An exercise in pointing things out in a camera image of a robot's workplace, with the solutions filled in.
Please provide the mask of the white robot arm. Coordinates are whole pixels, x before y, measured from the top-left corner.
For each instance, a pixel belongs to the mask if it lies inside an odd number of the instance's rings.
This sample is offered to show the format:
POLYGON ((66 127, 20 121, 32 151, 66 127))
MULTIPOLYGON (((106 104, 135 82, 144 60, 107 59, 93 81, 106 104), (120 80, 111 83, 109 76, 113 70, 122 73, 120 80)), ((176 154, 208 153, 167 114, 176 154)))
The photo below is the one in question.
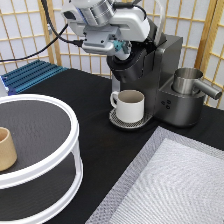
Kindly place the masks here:
POLYGON ((92 54, 125 60, 132 42, 144 42, 150 25, 145 11, 135 3, 115 0, 69 0, 62 16, 71 30, 84 40, 81 48, 92 54))

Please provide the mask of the teal-tipped gripper finger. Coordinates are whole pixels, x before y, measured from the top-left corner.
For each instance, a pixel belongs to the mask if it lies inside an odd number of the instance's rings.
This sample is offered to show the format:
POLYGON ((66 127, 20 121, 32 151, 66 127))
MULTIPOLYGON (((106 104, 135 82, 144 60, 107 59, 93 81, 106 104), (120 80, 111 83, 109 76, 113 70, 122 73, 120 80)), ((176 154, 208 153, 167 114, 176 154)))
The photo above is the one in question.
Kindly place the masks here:
POLYGON ((125 54, 129 54, 131 52, 132 44, 130 41, 125 41, 123 43, 123 51, 125 54))
POLYGON ((114 40, 113 44, 114 44, 115 51, 119 52, 123 48, 124 42, 119 40, 114 40))

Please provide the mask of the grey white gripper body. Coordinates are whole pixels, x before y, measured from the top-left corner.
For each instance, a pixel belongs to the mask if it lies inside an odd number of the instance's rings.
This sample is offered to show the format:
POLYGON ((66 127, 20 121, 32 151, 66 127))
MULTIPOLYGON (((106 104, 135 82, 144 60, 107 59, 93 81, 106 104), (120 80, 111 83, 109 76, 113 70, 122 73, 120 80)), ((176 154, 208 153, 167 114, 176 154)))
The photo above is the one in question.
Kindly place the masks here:
POLYGON ((87 53, 115 56, 113 41, 144 42, 149 34, 150 25, 144 12, 134 7, 118 9, 109 23, 104 26, 86 25, 82 48, 87 53))

